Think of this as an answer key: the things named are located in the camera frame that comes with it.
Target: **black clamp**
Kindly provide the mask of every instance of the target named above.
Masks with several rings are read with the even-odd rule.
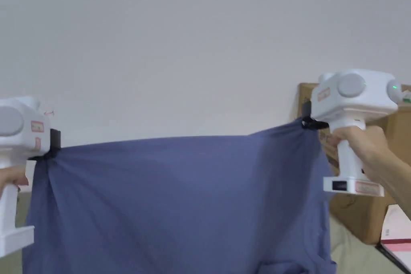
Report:
[[[50,129],[50,150],[45,155],[30,157],[28,160],[42,160],[50,157],[56,157],[61,150],[61,132]]]
[[[303,104],[302,109],[301,109],[301,114],[302,114],[301,125],[303,129],[316,131],[316,130],[324,130],[328,128],[327,122],[321,122],[321,121],[317,121],[311,118],[311,101],[307,101]]]

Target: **red label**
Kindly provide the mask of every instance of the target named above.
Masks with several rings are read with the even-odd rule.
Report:
[[[378,184],[357,181],[356,192],[360,194],[379,196],[380,186]]]
[[[45,132],[45,124],[39,121],[32,121],[31,122],[31,131],[36,133],[44,133]]]
[[[36,145],[34,147],[34,150],[40,151],[40,149],[41,149],[41,139],[36,137]]]
[[[329,97],[331,94],[330,88],[325,88],[323,91],[318,93],[318,101],[321,102],[322,100],[326,99]]]

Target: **brown cardboard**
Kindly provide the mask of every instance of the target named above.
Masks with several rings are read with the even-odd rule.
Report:
[[[302,83],[299,85],[298,116],[301,106],[310,100],[311,91],[317,84]],[[411,86],[403,85],[404,90]],[[411,107],[400,107],[398,112],[367,125],[380,126],[386,134],[389,147],[400,159],[411,165]],[[323,150],[335,175],[339,174],[337,148],[329,143],[329,130],[319,131]],[[366,244],[377,244],[380,240],[382,225],[388,205],[395,204],[387,193],[385,197],[336,194],[330,202],[330,213],[345,225],[359,240]]]

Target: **blue t-shirt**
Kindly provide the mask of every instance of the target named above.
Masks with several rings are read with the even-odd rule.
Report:
[[[23,273],[335,274],[329,175],[298,120],[63,148],[36,165]]]

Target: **pink book cover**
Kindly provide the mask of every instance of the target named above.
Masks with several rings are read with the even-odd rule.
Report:
[[[398,205],[388,207],[381,232],[380,251],[381,248],[405,273],[411,273],[411,221]]]

